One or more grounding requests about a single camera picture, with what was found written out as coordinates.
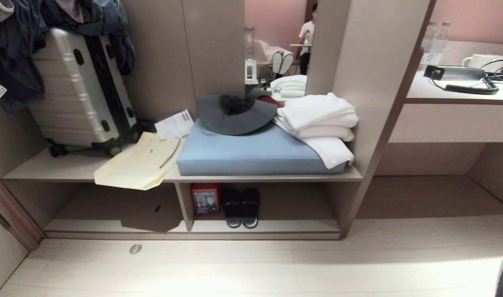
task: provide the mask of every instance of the plastic bottle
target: plastic bottle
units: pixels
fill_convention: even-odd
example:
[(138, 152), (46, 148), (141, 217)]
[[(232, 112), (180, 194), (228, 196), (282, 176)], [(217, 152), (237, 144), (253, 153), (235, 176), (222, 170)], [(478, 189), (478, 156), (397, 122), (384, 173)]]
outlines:
[(308, 44), (310, 44), (310, 30), (306, 30), (305, 42), (303, 43), (303, 45), (308, 45)]
[(422, 40), (423, 56), (418, 66), (418, 71), (424, 71), (425, 67), (429, 65), (431, 59), (431, 48), (433, 47), (433, 41), (435, 39), (437, 22), (429, 22), (427, 29), (425, 30), (425, 35)]
[(450, 22), (444, 22), (442, 28), (435, 34), (433, 47), (431, 48), (432, 55), (429, 61), (431, 65), (438, 65), (440, 63), (449, 39), (449, 26), (451, 26)]

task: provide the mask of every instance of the cup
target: cup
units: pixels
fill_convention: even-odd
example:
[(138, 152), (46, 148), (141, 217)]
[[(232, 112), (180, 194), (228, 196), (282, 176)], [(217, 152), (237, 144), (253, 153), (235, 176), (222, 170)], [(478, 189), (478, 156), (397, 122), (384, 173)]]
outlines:
[(474, 68), (482, 68), (487, 73), (494, 73), (495, 70), (501, 68), (503, 66), (503, 61), (492, 63), (490, 65), (484, 66), (489, 62), (494, 62), (498, 60), (503, 60), (503, 56), (497, 56), (495, 54), (477, 54), (474, 53), (471, 57), (465, 58), (462, 60), (462, 66), (470, 66)]

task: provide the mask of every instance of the black slipper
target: black slipper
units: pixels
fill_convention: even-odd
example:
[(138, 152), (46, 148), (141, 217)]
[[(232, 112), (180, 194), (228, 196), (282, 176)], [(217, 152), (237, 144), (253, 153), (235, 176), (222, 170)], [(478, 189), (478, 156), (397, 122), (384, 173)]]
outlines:
[(228, 227), (239, 227), (242, 214), (242, 200), (239, 191), (233, 188), (222, 190), (222, 207)]
[(257, 227), (259, 223), (259, 206), (261, 195), (258, 190), (246, 189), (242, 192), (242, 224), (248, 229)]

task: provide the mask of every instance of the gray bucket hat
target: gray bucket hat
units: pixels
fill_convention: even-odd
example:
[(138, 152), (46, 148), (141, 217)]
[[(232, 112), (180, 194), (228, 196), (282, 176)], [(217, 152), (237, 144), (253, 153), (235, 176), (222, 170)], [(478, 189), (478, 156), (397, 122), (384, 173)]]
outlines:
[(225, 135), (241, 135), (268, 124), (277, 113), (275, 104), (255, 98), (229, 95), (201, 95), (197, 113), (209, 130)]

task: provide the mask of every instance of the white t-shirt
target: white t-shirt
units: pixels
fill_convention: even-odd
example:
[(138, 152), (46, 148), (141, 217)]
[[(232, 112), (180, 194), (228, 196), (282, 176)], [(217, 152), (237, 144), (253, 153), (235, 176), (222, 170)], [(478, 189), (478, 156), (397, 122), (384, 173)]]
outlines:
[[(314, 29), (315, 28), (316, 28), (316, 25), (314, 23), (312, 23), (312, 21), (305, 23), (301, 27), (301, 32), (299, 33), (299, 38), (303, 38), (305, 36), (305, 33), (307, 31), (310, 31), (310, 39), (308, 40), (308, 42), (310, 42), (310, 44), (312, 44), (312, 41), (314, 41)], [(308, 53), (308, 52), (310, 52), (309, 47), (303, 47), (303, 49), (301, 50), (301, 54)]]

